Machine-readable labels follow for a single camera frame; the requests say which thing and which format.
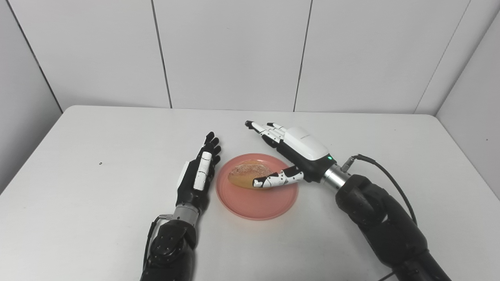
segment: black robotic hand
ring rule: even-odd
[[[359,227],[378,259],[392,268],[390,275],[395,274],[400,281],[450,281],[429,253],[427,240],[417,227],[408,199],[389,172],[375,160],[356,155],[340,167],[328,149],[300,127],[285,129],[276,123],[259,125],[253,121],[246,121],[245,125],[295,164],[255,178],[254,187],[288,185],[302,178],[308,182],[324,182],[338,191],[335,195],[337,206]],[[385,189],[365,176],[347,173],[355,159],[376,165],[389,177],[412,217]]]
[[[215,173],[215,165],[219,163],[221,152],[219,138],[210,132],[196,158],[186,162],[177,183],[177,203],[190,204],[203,213],[209,204],[207,196]]]
[[[189,281],[197,244],[196,222],[209,204],[208,191],[221,147],[210,132],[196,158],[186,162],[177,183],[173,215],[151,224],[144,252],[141,281]]]

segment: robotic finger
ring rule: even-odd
[[[271,188],[285,185],[291,185],[304,179],[304,173],[297,168],[291,166],[280,172],[272,173],[268,176],[257,177],[253,179],[254,188]]]

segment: white table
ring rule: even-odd
[[[282,158],[246,120],[302,126],[341,163],[357,153],[378,160],[452,280],[498,279],[500,202],[434,117],[73,106],[0,195],[0,280],[139,281],[150,223],[173,212],[181,168],[206,133],[221,139],[219,169],[244,153]],[[376,167],[356,162],[350,172],[400,198]],[[301,183],[295,205],[267,221],[230,213],[214,184],[210,198],[196,281],[375,281],[390,272],[324,186]]]

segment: white robotic hand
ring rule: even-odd
[[[249,129],[255,130],[272,148],[291,161],[295,166],[253,180],[256,188],[268,188],[296,183],[325,182],[339,189],[349,178],[341,171],[328,149],[301,127],[284,128],[276,123],[260,125],[246,121]]]

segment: silver cylinder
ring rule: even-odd
[[[341,171],[341,167],[339,165],[333,164],[328,170],[326,170],[321,178],[321,182],[326,186],[339,190],[346,183],[349,177],[351,177],[349,173]]]
[[[187,222],[188,224],[195,226],[196,221],[198,220],[198,209],[189,203],[182,203],[175,207],[175,211],[173,212],[172,219],[173,220],[182,220]]]

